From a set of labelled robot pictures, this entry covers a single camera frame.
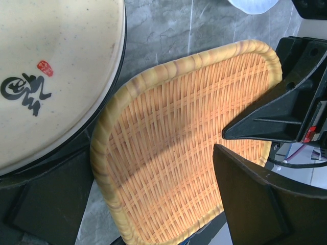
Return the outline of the white ceramic bowl plate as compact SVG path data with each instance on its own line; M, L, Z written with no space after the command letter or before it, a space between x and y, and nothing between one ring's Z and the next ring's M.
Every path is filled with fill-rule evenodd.
M278 0L228 0L235 8L249 15L259 15L276 5Z

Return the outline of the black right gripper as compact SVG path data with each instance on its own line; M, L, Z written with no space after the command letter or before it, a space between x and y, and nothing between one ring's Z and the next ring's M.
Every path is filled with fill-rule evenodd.
M282 38L283 79L222 131L224 139L299 142L326 152L326 40Z

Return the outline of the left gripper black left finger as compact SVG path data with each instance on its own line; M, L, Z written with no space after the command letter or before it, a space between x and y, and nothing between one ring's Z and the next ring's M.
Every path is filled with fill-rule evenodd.
M1 244L11 231L49 244L74 244L94 177L89 147L1 176Z

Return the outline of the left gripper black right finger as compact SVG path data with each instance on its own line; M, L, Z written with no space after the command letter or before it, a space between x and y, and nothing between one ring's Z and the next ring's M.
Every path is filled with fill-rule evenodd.
M216 144L215 175L233 244L326 244L326 190Z

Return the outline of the woven bamboo plate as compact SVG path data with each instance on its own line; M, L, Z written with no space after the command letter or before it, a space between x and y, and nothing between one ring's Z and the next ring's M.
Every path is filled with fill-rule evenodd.
M281 80L276 52L243 40L149 68L115 93L90 163L126 244L179 244L222 213L214 145L264 166L271 142L222 130Z

